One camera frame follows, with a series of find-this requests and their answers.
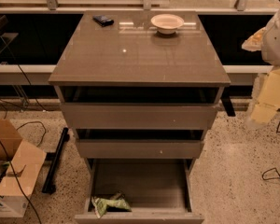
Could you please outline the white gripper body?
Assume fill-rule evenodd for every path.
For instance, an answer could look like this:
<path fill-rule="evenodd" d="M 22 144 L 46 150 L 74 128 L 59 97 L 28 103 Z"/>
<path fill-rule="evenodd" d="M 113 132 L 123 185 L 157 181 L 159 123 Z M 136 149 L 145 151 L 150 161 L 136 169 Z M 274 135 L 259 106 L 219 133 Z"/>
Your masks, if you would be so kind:
<path fill-rule="evenodd" d="M 267 76 L 263 86 L 262 101 L 275 109 L 280 108 L 280 67 L 274 68 Z"/>

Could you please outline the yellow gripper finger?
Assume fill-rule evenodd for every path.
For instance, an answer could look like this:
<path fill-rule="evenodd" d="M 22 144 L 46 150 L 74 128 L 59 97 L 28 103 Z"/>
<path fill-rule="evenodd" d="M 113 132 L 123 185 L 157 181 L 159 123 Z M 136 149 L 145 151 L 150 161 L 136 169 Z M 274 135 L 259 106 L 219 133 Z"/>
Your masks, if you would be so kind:
<path fill-rule="evenodd" d="M 246 111 L 245 125 L 249 129 L 260 129 L 266 126 L 275 116 L 277 109 L 273 105 L 252 102 Z"/>
<path fill-rule="evenodd" d="M 264 50 L 263 37 L 266 32 L 266 28 L 262 27 L 252 34 L 247 40 L 242 44 L 242 49 L 255 52 Z"/>

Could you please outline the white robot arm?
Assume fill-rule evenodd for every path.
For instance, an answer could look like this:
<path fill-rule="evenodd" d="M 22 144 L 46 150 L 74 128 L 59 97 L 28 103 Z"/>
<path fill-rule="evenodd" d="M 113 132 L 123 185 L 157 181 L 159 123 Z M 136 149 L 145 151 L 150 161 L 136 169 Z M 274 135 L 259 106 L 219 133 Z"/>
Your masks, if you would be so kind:
<path fill-rule="evenodd" d="M 268 21 L 243 44 L 242 49 L 260 51 L 262 60 L 273 68 L 255 82 L 252 102 L 248 108 L 246 124 L 249 128 L 261 128 L 269 123 L 280 109 L 280 8 Z"/>

